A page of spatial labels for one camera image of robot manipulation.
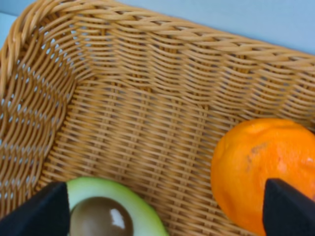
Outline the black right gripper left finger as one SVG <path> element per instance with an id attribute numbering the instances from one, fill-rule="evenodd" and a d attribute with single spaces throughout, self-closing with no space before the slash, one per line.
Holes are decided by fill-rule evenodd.
<path id="1" fill-rule="evenodd" d="M 70 210 L 65 182 L 52 182 L 0 221 L 2 236 L 66 236 Z"/>

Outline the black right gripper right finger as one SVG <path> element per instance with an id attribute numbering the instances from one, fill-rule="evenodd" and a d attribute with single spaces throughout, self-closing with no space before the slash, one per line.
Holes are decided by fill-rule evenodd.
<path id="1" fill-rule="evenodd" d="M 313 236 L 315 202 L 278 178 L 266 181 L 263 226 L 268 236 Z"/>

